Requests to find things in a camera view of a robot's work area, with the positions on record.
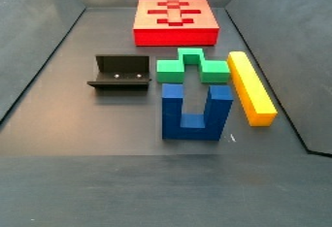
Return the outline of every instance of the green block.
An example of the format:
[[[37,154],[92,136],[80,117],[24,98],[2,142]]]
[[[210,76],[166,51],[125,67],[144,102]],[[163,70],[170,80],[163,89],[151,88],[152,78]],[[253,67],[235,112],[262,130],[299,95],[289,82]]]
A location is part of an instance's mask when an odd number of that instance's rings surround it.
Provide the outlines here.
[[[183,82],[184,65],[198,65],[199,78],[203,83],[226,83],[228,81],[228,65],[223,60],[206,60],[202,49],[178,49],[178,60],[156,61],[156,81]]]
[[[230,71],[224,60],[204,60],[200,64],[199,76],[203,83],[226,83]]]
[[[179,60],[158,60],[156,81],[182,83],[184,80],[184,65]]]

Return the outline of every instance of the yellow block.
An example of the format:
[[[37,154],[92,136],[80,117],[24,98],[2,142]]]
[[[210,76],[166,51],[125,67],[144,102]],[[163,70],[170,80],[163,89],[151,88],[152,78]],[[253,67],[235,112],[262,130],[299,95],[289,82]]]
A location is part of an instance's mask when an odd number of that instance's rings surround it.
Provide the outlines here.
[[[277,111],[245,52],[228,53],[227,66],[250,126],[270,126]]]

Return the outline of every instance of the red box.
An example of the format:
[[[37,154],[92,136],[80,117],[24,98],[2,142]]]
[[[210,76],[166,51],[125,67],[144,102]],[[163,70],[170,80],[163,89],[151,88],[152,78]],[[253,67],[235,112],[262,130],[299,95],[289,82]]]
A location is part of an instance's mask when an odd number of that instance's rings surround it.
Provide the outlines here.
[[[206,0],[139,0],[136,46],[212,46],[218,33]]]

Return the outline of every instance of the toy block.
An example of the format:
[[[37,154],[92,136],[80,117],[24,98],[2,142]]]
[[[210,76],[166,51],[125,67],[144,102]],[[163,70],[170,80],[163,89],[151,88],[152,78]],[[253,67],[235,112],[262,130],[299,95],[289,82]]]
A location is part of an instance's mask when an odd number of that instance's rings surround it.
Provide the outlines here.
[[[184,80],[184,64],[179,60],[159,60],[156,63],[158,82],[182,83]]]
[[[156,61],[156,81],[183,82],[184,65],[196,65],[203,83],[228,81],[228,65],[223,60],[206,60],[202,49],[178,49],[176,60]]]
[[[203,114],[182,113],[183,95],[182,84],[162,84],[162,139],[216,141],[232,101],[230,87],[210,85]]]
[[[250,126],[270,126],[277,111],[245,52],[230,52],[227,65]]]
[[[206,0],[139,0],[136,46],[212,46],[219,25]]]

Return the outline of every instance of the blue block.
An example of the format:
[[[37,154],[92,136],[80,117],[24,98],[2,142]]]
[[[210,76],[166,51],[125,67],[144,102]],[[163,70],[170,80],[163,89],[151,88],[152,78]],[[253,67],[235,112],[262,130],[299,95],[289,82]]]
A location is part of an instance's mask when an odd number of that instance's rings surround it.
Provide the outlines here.
[[[203,114],[182,114],[183,85],[162,84],[162,139],[220,138],[232,102],[227,85],[210,85]]]

